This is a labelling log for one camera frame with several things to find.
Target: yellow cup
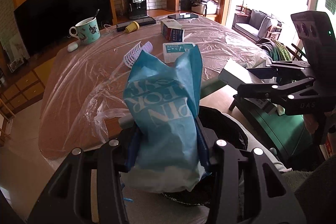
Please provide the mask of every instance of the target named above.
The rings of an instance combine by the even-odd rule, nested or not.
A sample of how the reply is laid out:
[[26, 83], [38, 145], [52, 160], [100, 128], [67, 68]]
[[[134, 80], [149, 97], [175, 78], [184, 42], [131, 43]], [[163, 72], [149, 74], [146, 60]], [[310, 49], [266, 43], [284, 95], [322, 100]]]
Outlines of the yellow cup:
[[139, 24], [136, 21], [133, 21], [131, 24], [129, 24], [126, 27], [125, 32], [127, 32], [127, 33], [134, 32], [139, 28], [140, 28]]

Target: mug handle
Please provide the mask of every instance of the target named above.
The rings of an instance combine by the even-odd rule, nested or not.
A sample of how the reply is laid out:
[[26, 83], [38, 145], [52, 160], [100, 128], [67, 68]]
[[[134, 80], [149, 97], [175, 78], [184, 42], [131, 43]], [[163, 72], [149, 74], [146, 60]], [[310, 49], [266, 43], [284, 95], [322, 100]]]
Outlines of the mug handle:
[[75, 38], [79, 39], [79, 37], [77, 36], [77, 30], [76, 30], [76, 27], [71, 27], [70, 30], [69, 30], [69, 34], [70, 34], [72, 37], [75, 37]]

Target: mug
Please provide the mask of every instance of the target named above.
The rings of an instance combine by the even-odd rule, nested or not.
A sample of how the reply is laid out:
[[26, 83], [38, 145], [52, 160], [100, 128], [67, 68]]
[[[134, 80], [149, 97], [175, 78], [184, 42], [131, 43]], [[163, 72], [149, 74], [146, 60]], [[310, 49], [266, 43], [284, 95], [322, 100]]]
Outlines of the mug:
[[78, 22], [75, 27], [70, 28], [69, 34], [79, 39], [83, 44], [95, 42], [100, 37], [97, 18], [90, 17]]

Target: blue plastic bag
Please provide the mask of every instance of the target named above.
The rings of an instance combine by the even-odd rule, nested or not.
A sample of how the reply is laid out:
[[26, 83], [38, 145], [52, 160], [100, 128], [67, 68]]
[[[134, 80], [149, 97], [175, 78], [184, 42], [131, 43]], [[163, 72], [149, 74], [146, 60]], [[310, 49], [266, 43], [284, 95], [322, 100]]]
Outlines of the blue plastic bag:
[[133, 65], [124, 101], [143, 138], [125, 184], [149, 192], [191, 191], [204, 174], [197, 154], [202, 58], [197, 46], [175, 67], [142, 51]]

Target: television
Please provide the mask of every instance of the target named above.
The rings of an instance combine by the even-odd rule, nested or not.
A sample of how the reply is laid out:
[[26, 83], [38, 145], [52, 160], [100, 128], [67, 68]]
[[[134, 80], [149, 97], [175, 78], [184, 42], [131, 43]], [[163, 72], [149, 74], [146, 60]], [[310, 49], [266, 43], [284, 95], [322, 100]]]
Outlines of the television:
[[69, 29], [93, 17], [96, 10], [100, 28], [111, 24], [110, 0], [26, 0], [15, 11], [16, 24], [32, 56], [47, 45], [69, 37]]

